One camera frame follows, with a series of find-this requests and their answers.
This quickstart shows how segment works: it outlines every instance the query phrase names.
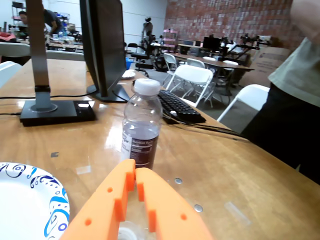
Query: cable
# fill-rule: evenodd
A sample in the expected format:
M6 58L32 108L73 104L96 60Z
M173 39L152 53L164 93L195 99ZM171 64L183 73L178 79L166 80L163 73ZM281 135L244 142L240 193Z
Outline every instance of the cable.
M217 133L222 133L222 134L228 134L228 135L233 135L233 136L237 136L240 138L244 138L242 135L240 135L239 133L226 129L226 128L222 128L222 127L218 127L218 126L209 126L209 125L202 125L202 124L197 124L197 123L186 123L183 121L179 121L177 119L174 119L173 117L168 116L167 114L163 114L166 118L169 118L175 122L177 122L178 124L181 124L185 127L189 127L189 128L197 128L197 129L203 129L203 130L207 130L207 131L212 131L212 132L217 132Z
M0 115L20 116L21 112L17 112L17 113L0 113Z
M80 98L89 96L91 94L95 94L97 91L82 94L82 95L55 95L51 96L50 98ZM0 99L35 99L35 96L1 96Z

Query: red brick wall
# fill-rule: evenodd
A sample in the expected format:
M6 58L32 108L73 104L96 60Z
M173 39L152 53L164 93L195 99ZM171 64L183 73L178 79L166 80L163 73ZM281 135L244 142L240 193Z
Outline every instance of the red brick wall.
M280 46L294 50L304 36L291 24L293 0L168 0L165 28L178 31L179 39L203 41L228 37L240 42L248 33L278 38Z

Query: bottle label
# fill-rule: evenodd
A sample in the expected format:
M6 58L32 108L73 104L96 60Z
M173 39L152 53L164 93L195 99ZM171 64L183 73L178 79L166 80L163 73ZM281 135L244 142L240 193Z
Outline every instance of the bottle label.
M152 169L157 149L158 136L140 140L122 133L121 159L134 159L136 168Z

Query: table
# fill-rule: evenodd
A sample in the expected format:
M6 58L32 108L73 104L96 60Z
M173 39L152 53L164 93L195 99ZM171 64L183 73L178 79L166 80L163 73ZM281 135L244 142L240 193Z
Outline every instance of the table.
M19 40L21 44L30 44L29 40ZM80 49L83 50L84 46L82 44L71 44L71 43L57 43L57 42L50 42L49 47L52 48L69 48L69 49Z
M202 46L193 46L193 45L186 45L186 44L178 44L180 47L186 47L186 48L193 48L193 49L203 49Z
M179 59L179 60L183 60L186 61L187 59L195 59L195 60L199 60L203 63L205 63L206 65L210 65L216 68L223 68L223 69L239 69L239 70L243 70L246 72L250 72L252 70L254 70L254 68L251 67L247 67L247 66L240 66L240 65L234 65L234 64L230 64L230 63L224 63L223 61L211 61L211 60L207 60L204 59L203 57L199 57L199 56L191 56L191 55L185 55L185 54L179 54L179 53L172 53L173 56L175 56L175 58Z
M85 62L47 61L52 95L83 94L92 84ZM122 83L131 96L132 81ZM0 89L0 96L34 94L30 61ZM0 116L1 160L37 166L59 179L71 220L119 162L125 107L81 99L94 101L97 121L23 127L16 117ZM19 112L23 104L1 100L0 113ZM208 124L223 127L202 115ZM233 139L163 124L153 170L192 206L203 207L199 214L216 240L319 240L320 186L254 144ZM147 232L144 203L136 191L129 194L126 219Z

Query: orange robotic gripper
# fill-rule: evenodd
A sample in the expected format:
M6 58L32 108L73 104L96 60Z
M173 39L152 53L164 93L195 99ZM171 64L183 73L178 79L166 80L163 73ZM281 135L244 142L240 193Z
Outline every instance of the orange robotic gripper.
M157 240L213 240L200 215L165 180L136 162L119 163L69 224L61 240L117 240L135 180Z

